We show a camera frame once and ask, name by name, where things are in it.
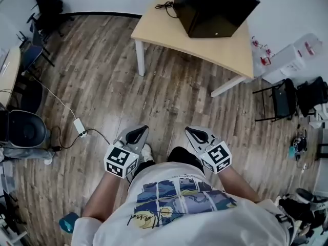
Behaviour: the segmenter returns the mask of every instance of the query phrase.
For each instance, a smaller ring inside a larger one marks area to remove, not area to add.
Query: sneaker
[[[52,158],[49,158],[49,159],[44,159],[43,160],[43,162],[44,162],[44,164],[46,164],[46,165],[50,165],[51,163],[52,163]]]
[[[148,160],[154,161],[154,158],[152,156],[152,149],[148,144],[144,145],[143,149],[141,150],[141,154],[143,156],[144,162],[146,162]]]

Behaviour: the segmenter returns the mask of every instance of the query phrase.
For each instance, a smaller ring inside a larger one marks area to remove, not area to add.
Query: black cable
[[[2,90],[0,90],[0,92],[6,92],[8,94],[11,94],[15,98],[15,100],[16,100],[17,108],[19,108],[19,102],[18,102],[17,96],[15,96],[12,92],[8,92],[6,90],[11,90],[11,89],[2,89]]]
[[[298,168],[298,169],[303,169],[303,167],[304,167],[304,163],[306,163],[306,169],[305,169],[305,170],[309,170],[310,168],[312,168],[312,166],[313,166],[315,160],[312,160],[310,166],[308,166],[308,163],[307,163],[305,160],[306,160],[306,159],[300,159],[300,160],[298,160],[298,161],[296,162],[296,168]]]
[[[6,149],[12,149],[12,150],[20,150],[20,149],[23,149],[23,150],[52,150],[52,151],[61,151],[62,149],[70,149],[77,141],[77,139],[79,137],[82,137],[82,135],[88,131],[91,131],[91,130],[94,130],[96,131],[99,135],[101,135],[104,140],[110,145],[110,142],[106,139],[106,137],[101,133],[99,132],[98,130],[96,129],[86,129],[83,133],[81,134],[78,134],[78,136],[74,139],[74,141],[72,142],[72,144],[70,144],[68,147],[64,147],[64,145],[62,144],[62,130],[59,126],[54,126],[51,131],[50,131],[50,141],[51,141],[51,136],[52,136],[52,132],[53,132],[53,129],[55,128],[58,128],[59,130],[59,144],[60,146],[54,146],[52,147],[51,146],[51,143],[49,143],[49,147],[47,149],[44,149],[44,148],[11,148],[11,147],[5,147],[4,145],[0,145],[0,148],[6,148]]]
[[[130,182],[129,179],[128,179],[128,176],[126,177],[126,179],[127,179],[128,183],[131,184],[131,182]]]
[[[173,2],[172,1],[167,1],[165,4],[161,5],[161,4],[158,4],[157,6],[155,6],[156,9],[161,9],[165,7],[166,9],[166,13],[171,17],[171,18],[179,18],[178,16],[175,17],[175,16],[171,16],[168,12],[168,8],[171,8],[173,7]]]
[[[78,136],[74,139],[74,141],[73,141],[72,144],[70,144],[68,147],[64,147],[64,145],[61,143],[62,142],[62,140],[61,140],[61,137],[62,137],[62,133],[61,132],[62,132],[62,130],[61,130],[61,128],[59,126],[54,126],[51,129],[50,140],[51,140],[51,135],[52,135],[52,131],[53,131],[54,128],[58,128],[59,129],[59,144],[60,144],[60,147],[62,149],[70,149],[75,144],[75,142],[77,141],[77,139],[82,136],[82,134],[78,134]]]

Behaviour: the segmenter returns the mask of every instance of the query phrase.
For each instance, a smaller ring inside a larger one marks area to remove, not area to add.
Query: black box
[[[230,37],[259,0],[174,0],[173,9],[189,37]]]

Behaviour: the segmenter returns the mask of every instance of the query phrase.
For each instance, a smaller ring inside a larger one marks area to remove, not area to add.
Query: white cable
[[[302,175],[303,175],[303,173],[301,173],[301,175],[299,176],[299,179],[298,179],[298,187],[299,188],[301,187]]]
[[[51,91],[50,91],[50,89],[49,88],[47,88],[45,85],[43,85],[39,80],[36,80],[37,82],[39,82],[40,84],[41,84],[41,86],[43,86],[45,89],[47,89],[55,98],[57,98],[58,100],[59,100],[59,102],[60,103],[62,103],[63,104],[63,106],[65,107],[65,108],[68,108],[71,112],[72,112],[72,114],[73,114],[73,116],[75,117],[75,119],[76,119],[76,116],[75,116],[75,114],[74,114],[74,112],[69,108],[69,107],[67,107],[60,99],[59,99],[59,97],[57,97],[54,93],[52,93]]]

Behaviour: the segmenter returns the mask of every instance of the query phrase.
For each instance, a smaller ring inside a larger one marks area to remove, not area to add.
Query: wooden table
[[[19,66],[21,64],[20,55],[21,51],[19,47],[13,47],[10,49],[0,71],[0,90],[7,89],[6,91],[12,92],[14,89]],[[10,97],[10,93],[0,92],[0,103],[6,107]]]
[[[143,42],[147,42],[197,56],[239,74],[214,90],[211,97],[254,77],[250,34],[246,22],[229,38],[189,38],[179,19],[169,17],[164,8],[155,9],[157,4],[164,4],[166,1],[173,0],[155,0],[131,35],[135,39],[140,76],[145,73]],[[168,10],[175,16],[172,8]]]

